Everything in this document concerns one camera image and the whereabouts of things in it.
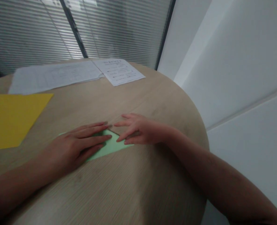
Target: child's hand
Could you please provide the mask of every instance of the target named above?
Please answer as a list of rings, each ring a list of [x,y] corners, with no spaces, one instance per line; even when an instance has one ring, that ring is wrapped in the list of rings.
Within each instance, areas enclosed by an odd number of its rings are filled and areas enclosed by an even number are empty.
[[[149,120],[135,113],[122,114],[122,117],[126,120],[117,122],[114,126],[128,126],[128,129],[120,135],[117,142],[126,139],[125,144],[156,144],[163,142],[171,130],[168,125]]]

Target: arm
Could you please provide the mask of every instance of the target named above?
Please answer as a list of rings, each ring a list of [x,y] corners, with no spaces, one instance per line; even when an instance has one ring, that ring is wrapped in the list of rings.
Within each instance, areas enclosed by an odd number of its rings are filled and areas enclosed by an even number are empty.
[[[37,189],[72,172],[102,148],[111,135],[92,135],[107,129],[104,123],[79,127],[55,138],[36,158],[0,176],[0,218]]]
[[[129,126],[117,141],[125,144],[164,142],[175,153],[212,204],[232,223],[277,224],[277,208],[246,177],[225,161],[194,144],[180,131],[136,114],[115,126]],[[134,132],[138,136],[129,137]]]

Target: white wall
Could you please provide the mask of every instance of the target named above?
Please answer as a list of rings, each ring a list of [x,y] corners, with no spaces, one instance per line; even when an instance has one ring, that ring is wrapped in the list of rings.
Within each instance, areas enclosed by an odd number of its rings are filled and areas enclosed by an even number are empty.
[[[277,0],[225,4],[212,0],[174,81],[197,106],[210,150],[277,207]],[[229,223],[207,204],[202,225],[211,224]]]
[[[213,0],[174,78],[180,87],[190,74],[233,0]]]
[[[211,0],[177,0],[158,71],[170,79],[176,73],[206,14]]]
[[[182,88],[207,128],[277,91],[277,1],[234,1]]]
[[[210,130],[208,138],[211,151],[277,207],[277,97]]]

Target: yellow paper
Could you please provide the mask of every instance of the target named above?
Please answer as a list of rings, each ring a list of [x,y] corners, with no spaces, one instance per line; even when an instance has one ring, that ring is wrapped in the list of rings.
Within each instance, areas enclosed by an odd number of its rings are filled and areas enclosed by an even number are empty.
[[[0,149],[17,147],[53,94],[0,94]]]

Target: finger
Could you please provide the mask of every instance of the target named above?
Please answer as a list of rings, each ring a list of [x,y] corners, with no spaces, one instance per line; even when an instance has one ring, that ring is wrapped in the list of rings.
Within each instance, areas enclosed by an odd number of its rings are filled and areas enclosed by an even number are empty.
[[[96,133],[99,133],[103,130],[106,130],[108,125],[98,126],[98,127],[89,127],[77,132],[72,133],[76,138],[88,138]]]
[[[138,129],[135,128],[135,127],[129,127],[124,133],[122,133],[119,136],[119,138],[116,141],[120,142],[120,141],[124,140],[126,137],[128,137],[131,134],[133,134],[135,131],[138,131]]]
[[[145,144],[143,136],[135,136],[131,138],[127,138],[124,142],[125,145],[128,144]]]
[[[92,123],[92,124],[83,125],[83,126],[77,127],[77,128],[75,128],[75,129],[69,131],[68,133],[77,132],[77,131],[80,131],[80,130],[83,130],[83,129],[86,129],[86,128],[102,126],[102,125],[104,125],[105,123],[106,123],[106,122],[98,122],[98,123]]]
[[[127,119],[131,119],[131,118],[137,117],[137,115],[135,115],[134,113],[122,114],[121,116],[124,117],[124,118],[127,118]]]
[[[124,120],[124,121],[119,121],[114,124],[115,127],[124,127],[124,126],[130,126],[132,123],[131,120]]]
[[[99,151],[103,147],[102,144],[95,145],[93,147],[90,147],[87,150],[84,150],[79,157],[77,158],[77,164],[80,166],[83,164],[88,158],[90,158],[92,155],[94,155],[97,151]]]
[[[103,135],[103,136],[95,136],[95,137],[87,137],[80,139],[79,145],[81,149],[89,148],[97,144],[101,144],[107,140],[112,138],[112,135]]]

